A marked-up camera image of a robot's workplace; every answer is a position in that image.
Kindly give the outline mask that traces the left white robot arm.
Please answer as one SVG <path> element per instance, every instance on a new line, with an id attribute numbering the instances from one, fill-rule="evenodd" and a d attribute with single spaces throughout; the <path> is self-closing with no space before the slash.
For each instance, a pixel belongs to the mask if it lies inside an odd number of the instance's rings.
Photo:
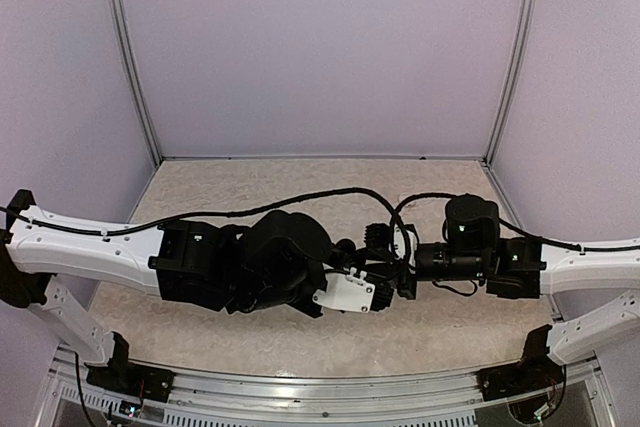
<path id="1" fill-rule="evenodd" d="M 165 301 L 251 313 L 280 305 L 310 317 L 368 312 L 375 287 L 303 213 L 274 210 L 250 226 L 181 218 L 131 227 L 57 216 L 19 191 L 1 232 L 1 299 L 45 321 L 115 389 L 140 381 L 127 341 L 103 328 L 62 283 L 65 275 L 134 288 Z"/>

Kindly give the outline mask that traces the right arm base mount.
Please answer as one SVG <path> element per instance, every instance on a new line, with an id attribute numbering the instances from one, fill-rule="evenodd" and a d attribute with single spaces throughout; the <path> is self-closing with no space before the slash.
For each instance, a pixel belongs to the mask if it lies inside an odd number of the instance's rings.
<path id="1" fill-rule="evenodd" d="M 518 362 L 481 369 L 477 381 L 485 402 L 544 390 L 564 381 L 564 368 Z"/>

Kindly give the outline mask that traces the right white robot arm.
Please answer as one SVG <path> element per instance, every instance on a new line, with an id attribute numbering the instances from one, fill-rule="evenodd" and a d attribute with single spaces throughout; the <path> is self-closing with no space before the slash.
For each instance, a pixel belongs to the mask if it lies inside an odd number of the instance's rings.
<path id="1" fill-rule="evenodd" d="M 400 213 L 419 200 L 402 200 L 391 215 L 382 244 L 403 265 L 399 281 L 475 281 L 490 295 L 537 299 L 580 291 L 617 289 L 608 303 L 572 320 L 531 331 L 511 380 L 523 391 L 535 389 L 551 371 L 585 357 L 639 329 L 639 241 L 593 245 L 562 242 L 527 233 L 501 219 L 498 205 L 472 194 L 442 194 L 443 239 L 412 243 Z"/>

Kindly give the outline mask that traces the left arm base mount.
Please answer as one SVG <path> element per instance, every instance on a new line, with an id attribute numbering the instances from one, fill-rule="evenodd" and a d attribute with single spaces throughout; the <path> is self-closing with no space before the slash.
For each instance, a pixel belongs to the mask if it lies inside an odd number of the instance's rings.
<path id="1" fill-rule="evenodd" d="M 175 373 L 132 362 L 88 367 L 86 381 L 107 391 L 147 401 L 168 401 Z"/>

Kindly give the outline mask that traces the pink earbud charging case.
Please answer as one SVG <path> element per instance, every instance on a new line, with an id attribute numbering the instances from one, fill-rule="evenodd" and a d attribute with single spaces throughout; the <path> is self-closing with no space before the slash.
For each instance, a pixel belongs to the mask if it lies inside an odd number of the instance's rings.
<path id="1" fill-rule="evenodd" d="M 402 200 L 404 200 L 405 198 L 410 197 L 410 196 L 412 196 L 412 195 L 414 195 L 414 194 L 412 194 L 412 193 L 408 193 L 408 192 L 402 192 L 402 193 L 400 193 L 400 194 L 398 195 L 398 201 L 402 201 Z"/>

